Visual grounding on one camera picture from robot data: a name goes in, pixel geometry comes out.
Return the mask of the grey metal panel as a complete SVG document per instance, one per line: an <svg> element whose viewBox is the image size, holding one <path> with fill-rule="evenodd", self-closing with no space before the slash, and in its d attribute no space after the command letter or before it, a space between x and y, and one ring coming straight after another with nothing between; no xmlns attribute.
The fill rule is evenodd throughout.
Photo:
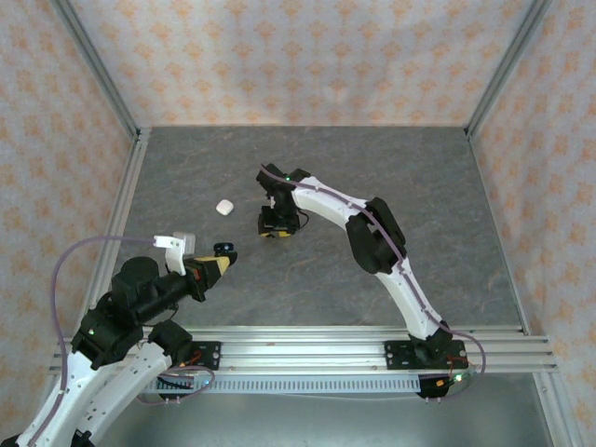
<svg viewBox="0 0 596 447"><path fill-rule="evenodd" d="M553 447L532 392L414 398L203 395L133 404L99 447Z"/></svg>

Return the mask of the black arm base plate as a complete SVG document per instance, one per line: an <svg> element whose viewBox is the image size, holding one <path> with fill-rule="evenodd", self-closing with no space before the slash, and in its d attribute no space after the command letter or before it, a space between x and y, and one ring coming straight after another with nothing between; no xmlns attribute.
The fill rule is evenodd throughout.
<svg viewBox="0 0 596 447"><path fill-rule="evenodd" d="M384 344L386 367L398 371L447 371L466 369L469 365L464 353L465 345L458 340L450 341L446 347L431 350L415 345L411 340L386 341Z"/></svg>
<svg viewBox="0 0 596 447"><path fill-rule="evenodd" d="M203 366L218 371L222 343L217 341L193 341L187 358L187 366Z"/></svg>

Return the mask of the aluminium table side rail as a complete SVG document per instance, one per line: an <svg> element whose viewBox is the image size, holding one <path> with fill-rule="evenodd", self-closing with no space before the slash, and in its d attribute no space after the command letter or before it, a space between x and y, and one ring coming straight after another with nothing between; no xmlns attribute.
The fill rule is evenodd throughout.
<svg viewBox="0 0 596 447"><path fill-rule="evenodd" d="M141 128L131 145L106 229L108 236L122 236L124 233L151 131L151 128ZM97 262L77 322L80 322L87 311L99 301L102 294L108 291L120 248L120 240L100 241L98 247Z"/></svg>
<svg viewBox="0 0 596 447"><path fill-rule="evenodd" d="M507 279L508 279L508 285L512 294L512 298L514 301L514 305L516 307L516 312L518 315L518 318L520 320L520 324L521 324L521 331L524 335L532 335L532 330L530 327L530 322L529 319L527 317L527 314L525 312L524 306L523 306L523 302L522 299L520 298L520 295L518 294L518 288L517 288L517 284L515 282L514 279L514 275L511 269L511 265L509 262L509 259L507 257L507 254L504 250L504 239L502 237L502 234L499 231L499 225L498 225L498 219L497 219L497 214L496 214L496 208L494 206L493 201L490 199L490 184L487 181L486 176L484 175L483 169L481 167L481 160L480 160L480 156L477 154L477 151L475 149L474 146L474 138L472 136L471 131L469 130L469 127L464 127L463 131L466 135L466 139L468 142L468 145L470 147L470 151L471 154L474 157L475 163L477 165L478 171L479 171L479 175L481 177L481 183L482 183L482 187L483 187L483 191L484 194L486 196L486 200L487 200L487 204L491 213L491 218L493 221L493 226L494 226L494 230L498 239L498 245L499 245L499 251L500 251L500 255L507 273Z"/></svg>

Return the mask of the long aluminium table rail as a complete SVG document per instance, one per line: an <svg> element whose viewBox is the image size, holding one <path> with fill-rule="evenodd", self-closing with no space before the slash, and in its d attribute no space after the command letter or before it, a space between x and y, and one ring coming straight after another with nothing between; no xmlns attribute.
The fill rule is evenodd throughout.
<svg viewBox="0 0 596 447"><path fill-rule="evenodd" d="M558 370L548 337L529 335L519 326L459 330L467 358L487 373L552 373ZM385 343L408 339L404 329L387 326L223 326L190 328L197 341L220 342L219 371L234 374L382 373Z"/></svg>

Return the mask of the aluminium frame post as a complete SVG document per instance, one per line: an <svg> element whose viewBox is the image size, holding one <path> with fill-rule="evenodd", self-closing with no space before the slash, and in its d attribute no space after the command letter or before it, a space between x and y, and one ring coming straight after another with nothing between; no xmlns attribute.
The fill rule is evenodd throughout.
<svg viewBox="0 0 596 447"><path fill-rule="evenodd" d="M464 128L469 142L472 142L479 134L484 120L494 107L502 88L508 82L552 2L553 0L532 0L520 26L497 64L487 88L483 91L467 126Z"/></svg>
<svg viewBox="0 0 596 447"><path fill-rule="evenodd" d="M48 0L61 19L66 31L74 40L79 54L94 75L105 98L110 103L121 126L128 136L136 141L141 133L128 106L120 94L102 57L93 44L83 22L80 20L71 0Z"/></svg>

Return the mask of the aluminium lower frame bar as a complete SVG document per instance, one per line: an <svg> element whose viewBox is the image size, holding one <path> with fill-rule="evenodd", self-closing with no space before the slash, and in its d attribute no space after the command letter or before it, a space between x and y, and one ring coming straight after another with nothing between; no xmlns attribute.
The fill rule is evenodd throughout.
<svg viewBox="0 0 596 447"><path fill-rule="evenodd" d="M555 372L534 372L533 379L552 447L576 447L576 435Z"/></svg>

